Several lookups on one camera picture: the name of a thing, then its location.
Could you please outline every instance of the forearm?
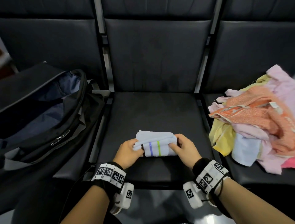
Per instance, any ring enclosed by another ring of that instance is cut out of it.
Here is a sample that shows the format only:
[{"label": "forearm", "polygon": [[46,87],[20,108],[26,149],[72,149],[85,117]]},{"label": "forearm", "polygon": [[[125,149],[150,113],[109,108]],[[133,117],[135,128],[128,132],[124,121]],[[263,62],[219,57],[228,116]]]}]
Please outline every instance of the forearm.
[{"label": "forearm", "polygon": [[237,224],[295,223],[288,216],[230,178],[224,180],[219,199]]},{"label": "forearm", "polygon": [[102,224],[108,205],[106,192],[98,186],[92,186],[61,224]]}]

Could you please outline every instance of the black pants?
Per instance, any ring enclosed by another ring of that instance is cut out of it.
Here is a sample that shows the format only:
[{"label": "black pants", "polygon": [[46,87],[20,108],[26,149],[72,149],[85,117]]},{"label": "black pants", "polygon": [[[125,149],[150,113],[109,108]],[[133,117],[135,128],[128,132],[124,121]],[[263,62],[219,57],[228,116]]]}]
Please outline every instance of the black pants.
[{"label": "black pants", "polygon": [[[20,198],[14,210],[12,224],[58,224],[91,186],[89,181],[76,183],[74,186],[73,184],[73,181],[50,178],[30,187]],[[104,223],[119,224],[121,222],[107,212]]]}]

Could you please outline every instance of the green stripe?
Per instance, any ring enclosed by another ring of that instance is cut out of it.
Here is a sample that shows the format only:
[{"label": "green stripe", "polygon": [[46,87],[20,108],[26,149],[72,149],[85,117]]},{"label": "green stripe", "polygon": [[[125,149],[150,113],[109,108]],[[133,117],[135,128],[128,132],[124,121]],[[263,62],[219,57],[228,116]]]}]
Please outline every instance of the green stripe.
[{"label": "green stripe", "polygon": [[159,141],[157,141],[157,143],[158,143],[159,156],[161,156],[160,142],[159,142]]}]

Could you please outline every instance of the left hand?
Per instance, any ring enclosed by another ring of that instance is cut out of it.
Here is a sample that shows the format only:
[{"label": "left hand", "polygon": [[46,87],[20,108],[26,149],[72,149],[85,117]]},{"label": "left hand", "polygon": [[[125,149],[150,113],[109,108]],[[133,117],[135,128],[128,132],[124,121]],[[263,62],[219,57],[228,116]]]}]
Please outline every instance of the left hand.
[{"label": "left hand", "polygon": [[123,142],[123,144],[120,145],[115,158],[113,159],[113,161],[118,163],[123,169],[131,167],[136,162],[136,160],[143,155],[142,149],[137,151],[133,150],[133,145],[135,142],[138,142],[138,140],[131,139]]}]

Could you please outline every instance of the yellow towel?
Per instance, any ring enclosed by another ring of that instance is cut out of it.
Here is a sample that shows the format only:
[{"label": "yellow towel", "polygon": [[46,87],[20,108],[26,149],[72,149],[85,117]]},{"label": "yellow towel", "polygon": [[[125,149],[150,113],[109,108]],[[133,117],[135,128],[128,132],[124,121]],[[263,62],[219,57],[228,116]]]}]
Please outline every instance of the yellow towel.
[{"label": "yellow towel", "polygon": [[[247,91],[253,86],[265,85],[270,79],[271,78],[268,75],[263,75],[259,77],[255,83],[250,84],[246,88],[240,89],[240,91]],[[234,148],[235,137],[236,132],[231,124],[226,124],[218,119],[214,119],[209,133],[209,139],[213,149],[220,152],[223,156],[229,155]]]}]

